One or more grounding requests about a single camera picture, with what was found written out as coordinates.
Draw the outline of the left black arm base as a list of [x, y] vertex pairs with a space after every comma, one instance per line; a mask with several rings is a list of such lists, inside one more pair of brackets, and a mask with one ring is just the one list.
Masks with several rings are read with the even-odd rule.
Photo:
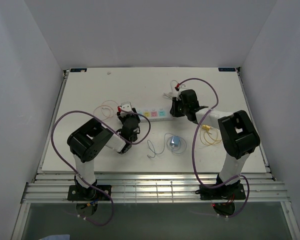
[[107, 197], [104, 193], [95, 190], [94, 188], [84, 188], [77, 185], [71, 185], [68, 189], [67, 194], [68, 201], [109, 201], [109, 197]]

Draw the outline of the white colourful power strip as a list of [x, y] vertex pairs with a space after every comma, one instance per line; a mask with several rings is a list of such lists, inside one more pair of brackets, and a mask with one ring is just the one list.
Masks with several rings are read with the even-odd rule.
[[144, 117], [146, 117], [150, 122], [171, 121], [173, 119], [170, 114], [170, 108], [168, 107], [139, 107], [136, 108], [136, 111], [138, 114], [141, 114], [139, 118], [142, 123], [147, 122]]

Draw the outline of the yellow charger plug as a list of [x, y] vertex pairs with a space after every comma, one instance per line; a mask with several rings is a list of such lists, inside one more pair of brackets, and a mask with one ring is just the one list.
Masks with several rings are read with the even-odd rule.
[[209, 126], [209, 125], [203, 124], [203, 125], [201, 126], [201, 128], [202, 128], [203, 130], [205, 130], [205, 131], [209, 132], [209, 131], [210, 131], [210, 129], [211, 129], [212, 127], [211, 127], [211, 126]]

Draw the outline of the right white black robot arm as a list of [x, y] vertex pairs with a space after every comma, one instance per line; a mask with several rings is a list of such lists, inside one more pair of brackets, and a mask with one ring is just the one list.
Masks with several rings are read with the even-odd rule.
[[[209, 190], [215, 189], [220, 198], [227, 199], [234, 193], [233, 185], [240, 182], [246, 160], [260, 145], [260, 137], [246, 111], [226, 112], [215, 110], [214, 106], [201, 106], [193, 89], [176, 86], [175, 90], [177, 95], [172, 98], [170, 114], [175, 118], [187, 117], [190, 122], [197, 125], [191, 146], [193, 172], [200, 185]], [[217, 175], [216, 185], [204, 184], [196, 168], [195, 147], [202, 125], [219, 130], [226, 151], [223, 167]]]

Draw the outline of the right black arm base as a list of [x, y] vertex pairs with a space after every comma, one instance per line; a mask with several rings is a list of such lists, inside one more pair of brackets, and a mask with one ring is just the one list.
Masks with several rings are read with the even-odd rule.
[[201, 200], [245, 200], [246, 193], [243, 184], [223, 185], [219, 188], [209, 189], [202, 185], [195, 191]]

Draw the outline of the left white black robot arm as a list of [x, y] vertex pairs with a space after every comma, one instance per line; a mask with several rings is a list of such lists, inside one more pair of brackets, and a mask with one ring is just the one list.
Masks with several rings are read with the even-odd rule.
[[136, 109], [128, 104], [119, 106], [117, 117], [122, 123], [122, 128], [116, 133], [92, 118], [67, 139], [78, 172], [75, 176], [76, 184], [80, 186], [78, 193], [85, 200], [90, 200], [96, 195], [94, 159], [101, 150], [107, 147], [119, 154], [124, 154], [132, 147], [132, 143], [138, 140], [141, 120]]

